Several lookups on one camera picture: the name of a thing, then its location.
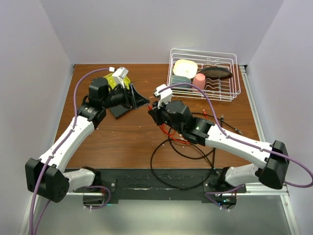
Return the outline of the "black network switch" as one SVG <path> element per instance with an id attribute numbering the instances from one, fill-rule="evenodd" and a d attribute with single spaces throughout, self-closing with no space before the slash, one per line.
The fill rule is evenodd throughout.
<path id="1" fill-rule="evenodd" d="M 127 114 L 128 112 L 130 112 L 132 110 L 135 110 L 135 108 L 134 107 L 126 107 L 123 105 L 118 105 L 118 106 L 109 108 L 110 113 L 113 115 L 113 117 L 115 119 L 121 118 L 122 116 L 124 116 L 125 114 Z"/>

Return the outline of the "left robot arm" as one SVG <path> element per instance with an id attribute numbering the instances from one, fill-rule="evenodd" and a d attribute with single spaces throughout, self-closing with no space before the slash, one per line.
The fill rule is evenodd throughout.
<path id="1" fill-rule="evenodd" d="M 133 84 L 119 84 L 112 88 L 104 77 L 93 79 L 88 95 L 75 110 L 75 116 L 65 132 L 39 159 L 31 158 L 26 162 L 27 189 L 55 203 L 79 188 L 98 191 L 101 188 L 99 172 L 91 167 L 65 172 L 69 160 L 104 119 L 107 109 L 122 106 L 135 110 L 148 103 L 149 100 L 140 95 Z"/>

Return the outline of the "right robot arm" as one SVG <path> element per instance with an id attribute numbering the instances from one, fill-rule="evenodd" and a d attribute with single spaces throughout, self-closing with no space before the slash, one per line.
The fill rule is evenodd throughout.
<path id="1" fill-rule="evenodd" d="M 290 163 L 282 157 L 288 153 L 283 142 L 261 142 L 231 133 L 207 119 L 193 116 L 189 107 L 179 100 L 162 105 L 154 102 L 148 113 L 156 125 L 168 125 L 192 144 L 221 149 L 249 161 L 248 165 L 223 169 L 218 179 L 221 191 L 230 192 L 239 185 L 257 182 L 282 189 Z"/>

